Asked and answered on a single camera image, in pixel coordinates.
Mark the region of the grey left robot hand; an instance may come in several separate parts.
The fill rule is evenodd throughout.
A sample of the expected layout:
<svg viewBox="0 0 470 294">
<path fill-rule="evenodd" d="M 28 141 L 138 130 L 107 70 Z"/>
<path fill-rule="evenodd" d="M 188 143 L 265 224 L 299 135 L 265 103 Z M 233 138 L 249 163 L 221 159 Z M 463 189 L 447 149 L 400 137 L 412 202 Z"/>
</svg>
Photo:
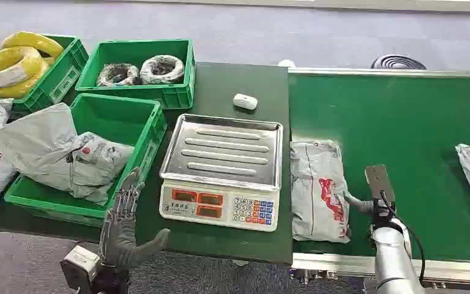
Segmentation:
<svg viewBox="0 0 470 294">
<path fill-rule="evenodd" d="M 153 240 L 136 243 L 136 209 L 144 188 L 140 167 L 133 168 L 121 182 L 114 205 L 105 213 L 100 233 L 99 255 L 104 265 L 131 270 L 165 248 L 171 230 L 161 229 Z"/>
</svg>

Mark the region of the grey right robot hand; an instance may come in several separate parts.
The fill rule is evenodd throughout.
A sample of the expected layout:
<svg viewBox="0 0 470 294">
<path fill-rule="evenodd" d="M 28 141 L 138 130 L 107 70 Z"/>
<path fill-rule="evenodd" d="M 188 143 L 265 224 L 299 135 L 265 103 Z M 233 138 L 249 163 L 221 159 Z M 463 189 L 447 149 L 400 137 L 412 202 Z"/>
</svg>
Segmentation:
<svg viewBox="0 0 470 294">
<path fill-rule="evenodd" d="M 375 227 L 389 227 L 396 216 L 395 194 L 385 165 L 372 165 L 365 168 L 365 177 L 370 188 L 371 199 L 359 200 L 350 193 L 344 199 L 361 213 L 372 217 Z"/>
</svg>

